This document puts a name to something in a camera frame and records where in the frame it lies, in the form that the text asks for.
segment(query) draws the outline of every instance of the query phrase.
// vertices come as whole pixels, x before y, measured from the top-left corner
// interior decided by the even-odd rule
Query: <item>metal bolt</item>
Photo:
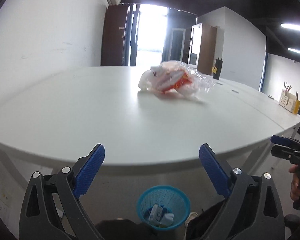
[[[32,174],[32,177],[34,177],[34,178],[37,178],[39,176],[40,176],[40,173],[37,171]]]
[[[266,178],[266,179],[271,179],[271,175],[269,174],[269,173],[265,173],[265,174],[263,174],[263,176]]]
[[[234,168],[234,169],[233,169],[233,172],[234,172],[235,174],[237,174],[237,175],[239,175],[239,174],[242,173],[242,171],[241,171],[239,168]]]
[[[70,171],[70,168],[69,167],[64,167],[62,169],[62,173],[68,173]]]

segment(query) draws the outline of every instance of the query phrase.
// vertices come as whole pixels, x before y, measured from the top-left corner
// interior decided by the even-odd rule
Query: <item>blue mesh wastebasket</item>
[[[170,227],[160,228],[148,223],[144,218],[147,211],[154,204],[163,205],[174,214],[173,224]],[[157,230],[171,230],[186,221],[190,214],[190,201],[181,190],[171,186],[155,186],[146,190],[137,203],[137,213],[142,222]]]

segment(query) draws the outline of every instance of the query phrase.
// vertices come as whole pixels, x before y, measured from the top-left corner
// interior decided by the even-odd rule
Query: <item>fluorescent tube light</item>
[[[281,27],[296,30],[296,31],[300,31],[300,25],[282,23]]]
[[[300,50],[297,50],[297,49],[291,49],[291,48],[289,48],[288,50],[290,50],[290,51],[293,51],[293,52],[296,52],[296,53],[299,53],[299,54],[300,54]]]

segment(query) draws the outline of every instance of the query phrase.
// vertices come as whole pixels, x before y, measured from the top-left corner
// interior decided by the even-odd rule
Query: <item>pen holder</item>
[[[287,109],[289,112],[297,114],[300,108],[300,101],[297,100],[295,95],[282,90],[279,105]]]

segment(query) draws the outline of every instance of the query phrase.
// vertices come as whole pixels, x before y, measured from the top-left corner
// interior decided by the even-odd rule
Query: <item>crumpled plastic bag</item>
[[[167,61],[151,67],[142,74],[138,85],[141,90],[163,93],[175,89],[186,97],[195,95],[199,90],[208,93],[214,86],[212,76],[201,74],[181,61]]]

